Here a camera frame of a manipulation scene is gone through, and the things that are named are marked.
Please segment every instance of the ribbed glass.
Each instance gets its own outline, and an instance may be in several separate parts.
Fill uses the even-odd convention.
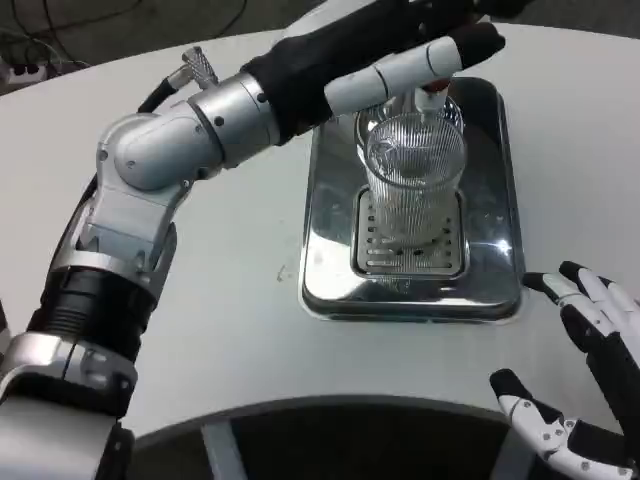
[[[439,115],[398,115],[373,129],[366,151],[380,232],[406,246],[438,237],[466,165],[458,129]]]

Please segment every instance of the white table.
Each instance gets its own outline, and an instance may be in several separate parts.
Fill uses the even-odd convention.
[[[640,293],[640,42],[499,29],[505,51],[468,74],[494,82],[506,101],[529,269],[572,259]],[[226,77],[277,36],[202,46]],[[95,171],[96,140],[135,110],[183,50],[0,98],[0,296],[14,332],[38,305],[58,236]],[[307,314],[298,266],[310,144],[308,134],[201,183],[181,208],[178,253],[143,337],[126,426],[147,436],[263,402],[341,395],[495,410],[488,376],[511,367],[540,399],[616,428],[557,309],[541,295],[500,327],[352,324]]]

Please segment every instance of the floor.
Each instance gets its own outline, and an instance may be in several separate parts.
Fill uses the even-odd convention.
[[[67,51],[76,60],[95,65],[150,50],[210,39],[220,34],[282,28],[320,1],[248,0],[242,16],[229,28],[226,26],[241,11],[243,0],[55,0],[50,3],[51,16],[56,25],[80,23],[79,26],[59,32]],[[47,28],[40,2],[17,3],[22,22],[29,31]],[[128,9],[132,5],[136,5],[135,8],[115,18],[83,25],[86,19]],[[640,7],[637,0],[537,0],[515,22],[640,38]],[[8,0],[0,2],[0,34],[6,34],[6,29],[19,31],[18,25],[11,20]],[[7,47],[9,39],[14,40],[15,37],[0,35],[0,45],[5,46],[3,55],[9,48],[9,55],[22,58],[26,44]],[[394,475],[388,475],[388,469],[394,465],[406,467],[407,462],[415,466],[415,472],[434,475],[420,475],[420,478],[462,478],[455,471],[447,470],[456,464],[455,459],[448,465],[447,462],[423,462],[429,456],[424,447],[435,445],[430,443],[430,439],[437,438],[433,433],[438,429],[441,432],[458,432],[454,437],[445,436],[449,441],[453,438],[454,443],[471,438],[482,445],[484,450],[481,449],[480,453],[484,452],[484,455],[480,455],[471,442],[459,446],[456,450],[459,456],[456,458],[464,459],[458,465],[463,470],[474,465],[468,459],[476,459],[475,470],[464,470],[464,478],[486,478],[490,452],[495,453],[503,432],[486,425],[483,429],[474,430],[473,426],[467,424],[448,423],[448,417],[443,415],[411,411],[392,412],[390,415],[384,420],[380,420],[382,417],[379,415],[378,420],[372,420],[375,417],[371,417],[370,410],[338,408],[296,413],[286,418],[276,414],[262,416],[238,421],[234,427],[243,455],[250,460],[249,473],[252,479],[373,479],[382,478],[385,472],[385,478],[393,478]],[[330,436],[327,425],[344,432],[340,439]],[[413,439],[413,443],[406,443],[408,439]],[[411,448],[407,451],[399,449],[399,445]],[[451,454],[450,451],[438,449],[430,452],[431,457],[436,459]],[[539,465],[534,476],[551,478],[549,472]],[[193,432],[140,451],[135,456],[130,478],[210,479],[206,452],[199,433]]]

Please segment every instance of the white robotic hand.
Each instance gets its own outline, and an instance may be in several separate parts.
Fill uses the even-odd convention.
[[[523,282],[560,307],[624,437],[566,418],[536,400],[511,370],[494,373],[491,386],[513,428],[554,470],[580,480],[637,478],[640,307],[618,284],[576,263],[564,262],[560,274],[527,273]]]

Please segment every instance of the metal drip tray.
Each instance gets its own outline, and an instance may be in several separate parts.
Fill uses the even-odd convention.
[[[524,257],[502,99],[473,78],[454,79],[449,92],[465,120],[469,155],[457,208],[435,245],[398,254],[377,235],[352,117],[316,129],[300,268],[301,298],[313,312],[495,322],[520,307]]]
[[[429,275],[454,277],[463,270],[464,243],[460,228],[460,202],[447,217],[442,234],[431,243],[416,247],[399,247],[380,235],[375,224],[375,209],[370,191],[364,190],[355,215],[357,237],[354,242],[356,268],[364,274]]]

